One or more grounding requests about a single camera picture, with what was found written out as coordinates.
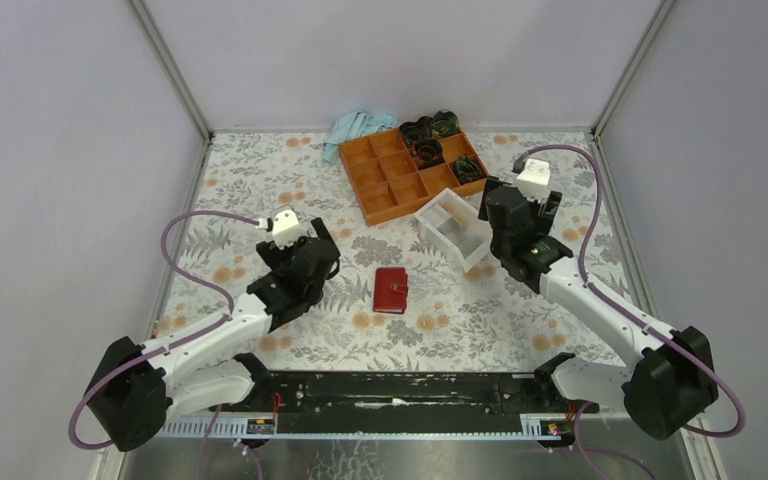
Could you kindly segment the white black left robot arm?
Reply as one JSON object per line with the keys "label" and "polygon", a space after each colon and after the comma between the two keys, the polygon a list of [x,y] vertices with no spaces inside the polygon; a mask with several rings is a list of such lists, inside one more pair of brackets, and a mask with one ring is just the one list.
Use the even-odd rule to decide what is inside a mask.
{"label": "white black left robot arm", "polygon": [[142,343],[128,336],[112,342],[70,417],[69,438],[75,446],[93,447],[77,435],[84,409],[106,432],[108,445],[128,452],[182,415],[232,404],[256,411],[267,404],[271,387],[251,354],[213,367],[207,363],[318,304],[326,282],[339,271],[340,251],[319,217],[301,221],[286,208],[256,224],[271,236],[256,246],[268,273],[231,299],[226,310],[178,332]]}

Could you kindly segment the red leather card holder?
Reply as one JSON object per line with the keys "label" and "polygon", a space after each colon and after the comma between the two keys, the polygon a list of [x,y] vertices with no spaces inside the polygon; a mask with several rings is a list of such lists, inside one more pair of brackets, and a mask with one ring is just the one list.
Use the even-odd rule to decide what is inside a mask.
{"label": "red leather card holder", "polygon": [[404,314],[408,304],[408,275],[404,267],[379,267],[375,271],[372,310]]}

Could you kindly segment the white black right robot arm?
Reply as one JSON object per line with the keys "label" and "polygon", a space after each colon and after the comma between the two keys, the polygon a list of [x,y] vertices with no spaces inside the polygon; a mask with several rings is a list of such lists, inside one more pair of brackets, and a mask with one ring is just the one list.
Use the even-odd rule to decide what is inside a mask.
{"label": "white black right robot arm", "polygon": [[490,251],[508,275],[556,303],[610,346],[621,365],[561,353],[534,372],[535,402],[557,412],[590,401],[627,413],[647,435],[665,440],[719,398],[707,337],[646,316],[622,296],[584,279],[572,250],[550,236],[561,195],[526,199],[512,184],[487,179],[478,217],[492,230]]}

